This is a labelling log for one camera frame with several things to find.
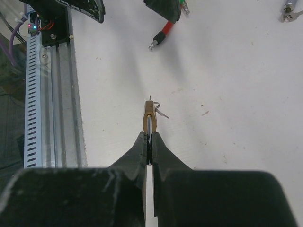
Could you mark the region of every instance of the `metal tool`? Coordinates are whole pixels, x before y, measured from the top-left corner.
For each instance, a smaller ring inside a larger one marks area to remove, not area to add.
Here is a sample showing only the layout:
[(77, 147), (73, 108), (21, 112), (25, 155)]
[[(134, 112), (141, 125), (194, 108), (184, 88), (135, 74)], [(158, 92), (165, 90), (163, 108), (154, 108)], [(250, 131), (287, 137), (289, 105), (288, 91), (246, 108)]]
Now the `metal tool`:
[(303, 10), (298, 13), (290, 12), (285, 14), (285, 19), (287, 19), (288, 22), (293, 22), (294, 20), (297, 20), (298, 17), (302, 14), (303, 14)]
[(164, 116), (169, 119), (164, 113), (159, 110), (160, 103), (150, 100), (145, 102), (144, 117), (143, 117), (143, 132), (147, 136), (147, 164), (152, 165), (152, 137), (157, 131), (157, 115)]
[(159, 110), (159, 107), (160, 107), (160, 103), (152, 101), (151, 96), (150, 96), (150, 100), (145, 102), (144, 117), (143, 117), (143, 131), (147, 135), (150, 135), (151, 133), (156, 132), (157, 130), (156, 113), (158, 113), (160, 116), (169, 119), (167, 115), (165, 115)]
[(289, 22), (294, 21), (294, 20), (292, 20), (293, 15), (291, 15), (291, 13), (294, 11), (297, 1), (298, 0), (287, 0), (286, 1), (285, 5), (283, 6), (283, 10), (282, 10), (282, 16), (281, 16), (282, 22), (284, 22), (285, 20), (287, 20)]

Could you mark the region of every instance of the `wire terminal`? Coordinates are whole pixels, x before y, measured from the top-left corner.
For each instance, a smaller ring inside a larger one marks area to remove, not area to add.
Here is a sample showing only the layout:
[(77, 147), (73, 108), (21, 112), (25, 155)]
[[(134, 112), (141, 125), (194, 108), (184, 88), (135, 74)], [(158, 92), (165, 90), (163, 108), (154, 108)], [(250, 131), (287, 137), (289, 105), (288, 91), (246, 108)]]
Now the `wire terminal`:
[(152, 51), (155, 48), (155, 46), (157, 46), (157, 45), (158, 45), (158, 41), (153, 40), (153, 42), (151, 43), (151, 45), (149, 46), (148, 49), (150, 49), (150, 51)]
[(184, 2), (182, 3), (182, 8), (183, 8), (183, 10), (184, 10), (184, 12), (185, 12), (186, 15), (188, 15), (188, 14), (190, 13), (186, 1), (184, 1)]

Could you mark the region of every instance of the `white table surface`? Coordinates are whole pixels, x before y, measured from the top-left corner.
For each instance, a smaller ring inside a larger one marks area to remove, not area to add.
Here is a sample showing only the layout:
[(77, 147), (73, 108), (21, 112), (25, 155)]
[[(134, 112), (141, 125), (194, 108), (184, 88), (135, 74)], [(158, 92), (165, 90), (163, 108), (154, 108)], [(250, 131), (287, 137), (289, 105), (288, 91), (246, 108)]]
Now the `white table surface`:
[[(143, 0), (104, 4), (103, 24), (72, 13), (88, 165), (133, 145), (152, 95), (170, 117), (158, 132), (184, 163), (271, 172), (303, 225), (303, 16), (280, 23), (284, 0), (188, 0), (190, 16), (150, 52), (166, 20)], [(151, 167), (147, 191), (156, 226)]]

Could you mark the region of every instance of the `screw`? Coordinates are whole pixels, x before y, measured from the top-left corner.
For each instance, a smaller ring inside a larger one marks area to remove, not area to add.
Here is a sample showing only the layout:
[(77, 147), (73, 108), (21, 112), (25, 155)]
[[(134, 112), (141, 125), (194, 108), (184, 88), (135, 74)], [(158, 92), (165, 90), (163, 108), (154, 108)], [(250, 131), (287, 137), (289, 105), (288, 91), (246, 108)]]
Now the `screw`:
[(51, 34), (51, 39), (56, 39), (57, 36), (55, 34)]

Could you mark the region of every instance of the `perforated metal strip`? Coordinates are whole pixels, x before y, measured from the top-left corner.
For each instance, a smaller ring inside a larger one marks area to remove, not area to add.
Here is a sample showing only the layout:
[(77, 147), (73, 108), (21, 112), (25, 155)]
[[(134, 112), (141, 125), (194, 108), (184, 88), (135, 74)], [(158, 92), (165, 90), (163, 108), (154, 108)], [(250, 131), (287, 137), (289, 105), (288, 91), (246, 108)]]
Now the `perforated metal strip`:
[(30, 5), (27, 4), (27, 11), (32, 12), (32, 11), (34, 11), (34, 9)]
[(40, 35), (27, 41), (24, 168), (42, 167)]

